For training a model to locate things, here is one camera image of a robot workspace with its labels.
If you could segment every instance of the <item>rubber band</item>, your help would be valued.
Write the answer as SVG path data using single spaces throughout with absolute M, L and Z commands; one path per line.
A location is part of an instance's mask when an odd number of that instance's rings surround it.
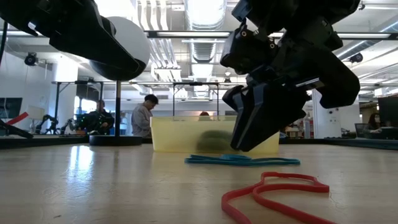
M 25 112 L 25 113 L 19 115 L 18 117 L 8 121 L 6 124 L 9 124 L 9 125 L 16 124 L 16 123 L 22 121 L 23 119 L 27 118 L 28 116 L 29 116 L 29 114 Z
M 310 180 L 313 182 L 313 185 L 305 185 L 305 184 L 266 184 L 266 177 L 280 177 L 280 178 L 295 178 L 295 179 L 304 179 Z M 302 174 L 283 174 L 278 172 L 264 172 L 261 174 L 261 181 L 243 189 L 233 190 L 224 194 L 221 198 L 221 208 L 224 212 L 226 212 L 230 217 L 232 217 L 239 224 L 251 224 L 250 219 L 245 216 L 238 209 L 234 208 L 228 202 L 234 198 L 242 197 L 247 194 L 252 194 L 254 200 L 260 205 L 267 207 L 269 209 L 278 211 L 287 215 L 289 217 L 300 220 L 301 222 L 308 224 L 332 224 L 334 222 L 328 221 L 326 219 L 316 217 L 315 215 L 311 215 L 295 208 L 286 206 L 284 204 L 274 202 L 268 199 L 265 199 L 260 194 L 263 192 L 271 191 L 271 190 L 303 190 L 307 192 L 318 192 L 318 193 L 327 193 L 329 192 L 329 186 L 319 182 L 317 178 L 302 175 Z
M 270 157 L 252 159 L 248 156 L 243 155 L 231 155 L 225 154 L 221 157 L 211 156 L 198 156 L 191 155 L 185 159 L 187 164 L 218 164 L 218 165 L 229 165 L 229 166 L 287 166 L 287 165 L 300 165 L 298 159 L 288 159 L 281 157 Z

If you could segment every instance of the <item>black hair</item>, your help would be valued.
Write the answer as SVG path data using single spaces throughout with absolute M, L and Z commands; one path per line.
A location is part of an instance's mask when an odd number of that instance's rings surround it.
M 153 94 L 146 95 L 144 100 L 145 101 L 149 100 L 149 101 L 153 102 L 154 104 L 159 104 L 159 99 Z
M 377 125 L 377 123 L 376 123 L 376 120 L 375 120 L 376 115 L 379 115 L 379 116 L 380 116 L 379 113 L 373 113 L 373 114 L 370 116 L 369 122 L 368 122 L 370 128 L 373 128 L 373 129 L 375 129 L 375 130 L 378 129 L 378 128 L 381 126 L 380 123 L 379 123 L 379 125 Z

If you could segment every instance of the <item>gray shirt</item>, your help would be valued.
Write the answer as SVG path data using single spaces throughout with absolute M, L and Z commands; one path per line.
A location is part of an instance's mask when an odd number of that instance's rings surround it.
M 150 117 L 152 113 L 144 106 L 143 103 L 137 105 L 132 111 L 131 125 L 132 134 L 135 136 L 142 136 L 150 138 Z

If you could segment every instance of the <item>table surface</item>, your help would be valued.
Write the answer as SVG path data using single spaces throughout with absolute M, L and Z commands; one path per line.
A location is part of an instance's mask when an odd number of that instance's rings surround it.
M 279 156 L 302 161 L 290 167 L 188 165 L 187 156 L 153 153 L 152 145 L 0 151 L 0 223 L 234 223 L 221 196 L 265 171 L 313 175 L 330 186 L 329 194 L 281 190 L 265 193 L 269 199 L 337 223 L 398 220 L 397 151 L 280 146 Z M 250 196 L 232 204 L 253 223 L 298 223 Z

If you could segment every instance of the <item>black cable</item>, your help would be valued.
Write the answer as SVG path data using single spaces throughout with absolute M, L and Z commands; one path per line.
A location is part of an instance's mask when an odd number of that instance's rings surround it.
M 6 48 L 7 30 L 8 30 L 8 22 L 4 21 L 4 25 L 2 27 L 2 37 L 1 37 L 1 47 L 0 47 L 0 66 L 2 61 L 2 55 L 4 53 L 4 49 Z

